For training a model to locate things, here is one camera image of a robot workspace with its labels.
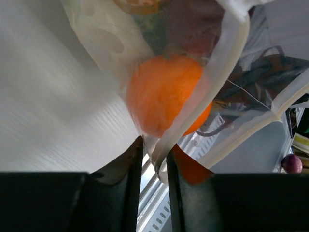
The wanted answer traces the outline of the orange fruit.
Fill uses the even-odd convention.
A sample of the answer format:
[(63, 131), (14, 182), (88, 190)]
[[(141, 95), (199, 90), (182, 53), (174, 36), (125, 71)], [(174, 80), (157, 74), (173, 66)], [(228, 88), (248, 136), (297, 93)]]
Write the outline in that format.
[(203, 73), (196, 60), (159, 55), (134, 71), (126, 92), (128, 109), (142, 131), (160, 138), (172, 125)]

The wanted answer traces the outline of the dark red apple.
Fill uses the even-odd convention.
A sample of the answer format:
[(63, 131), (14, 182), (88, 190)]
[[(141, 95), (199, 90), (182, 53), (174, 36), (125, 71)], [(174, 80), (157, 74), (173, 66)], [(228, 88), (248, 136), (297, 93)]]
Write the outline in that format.
[(215, 0), (173, 0), (166, 8), (167, 51), (209, 57), (225, 10)]

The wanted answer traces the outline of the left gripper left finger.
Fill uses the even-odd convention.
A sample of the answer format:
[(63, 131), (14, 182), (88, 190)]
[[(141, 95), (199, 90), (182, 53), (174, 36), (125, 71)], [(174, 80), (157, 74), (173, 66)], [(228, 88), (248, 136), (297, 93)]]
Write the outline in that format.
[(143, 139), (86, 172), (1, 172), (3, 232), (134, 232)]

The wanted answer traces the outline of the purple onion background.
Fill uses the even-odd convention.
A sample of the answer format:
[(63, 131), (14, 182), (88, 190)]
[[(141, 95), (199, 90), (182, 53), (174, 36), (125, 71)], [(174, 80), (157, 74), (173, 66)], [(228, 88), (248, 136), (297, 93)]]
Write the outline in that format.
[(281, 167), (288, 174), (299, 174), (303, 169), (301, 159), (294, 154), (286, 155), (281, 161)]

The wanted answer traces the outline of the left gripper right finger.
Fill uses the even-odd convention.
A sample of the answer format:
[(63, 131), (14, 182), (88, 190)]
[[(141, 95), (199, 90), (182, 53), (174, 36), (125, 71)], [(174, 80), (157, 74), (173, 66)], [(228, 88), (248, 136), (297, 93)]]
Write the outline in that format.
[(175, 232), (306, 232), (307, 174), (215, 174), (179, 146), (167, 156)]

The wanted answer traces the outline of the clear zip top bag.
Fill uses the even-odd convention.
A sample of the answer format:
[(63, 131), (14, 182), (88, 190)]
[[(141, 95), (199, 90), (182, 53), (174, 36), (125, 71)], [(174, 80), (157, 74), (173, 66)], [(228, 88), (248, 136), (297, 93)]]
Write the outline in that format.
[(112, 72), (159, 179), (184, 136), (210, 168), (309, 91), (306, 0), (64, 0), (94, 62)]

